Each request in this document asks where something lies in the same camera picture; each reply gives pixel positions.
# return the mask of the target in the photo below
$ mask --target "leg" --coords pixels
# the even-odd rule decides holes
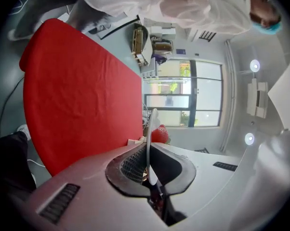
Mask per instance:
[[[67,23],[82,33],[87,33],[97,26],[110,24],[125,17],[127,16],[124,13],[118,17],[113,17],[92,8],[84,0],[78,0],[71,11]]]
[[[0,187],[23,200],[36,189],[27,164],[27,136],[24,132],[0,138]]]
[[[29,0],[26,5],[26,12],[15,29],[14,37],[26,37],[34,33],[35,25],[39,22],[44,13],[77,0]]]

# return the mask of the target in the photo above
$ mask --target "ceiling light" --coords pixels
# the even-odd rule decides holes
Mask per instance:
[[[245,143],[247,145],[252,145],[254,143],[254,135],[252,133],[247,133],[245,136]]]
[[[260,70],[260,62],[257,60],[252,60],[250,63],[250,69],[252,72],[258,72]]]

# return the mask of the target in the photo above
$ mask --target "white coat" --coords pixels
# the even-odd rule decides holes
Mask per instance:
[[[216,33],[239,34],[251,26],[250,0],[85,0],[111,16],[148,18]]]

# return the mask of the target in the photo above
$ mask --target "red object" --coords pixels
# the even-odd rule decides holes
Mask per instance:
[[[20,67],[26,122],[51,175],[142,136],[141,78],[71,26],[46,21]]]
[[[168,139],[169,139],[169,134],[164,125],[160,125],[159,128],[151,132],[152,142],[166,143]]]

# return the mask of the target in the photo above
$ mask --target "blue hair cap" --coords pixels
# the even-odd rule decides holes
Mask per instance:
[[[253,27],[256,28],[261,33],[274,35],[282,29],[282,23],[279,22],[277,24],[274,24],[270,27],[265,28],[265,27],[262,27],[261,24],[253,22]]]

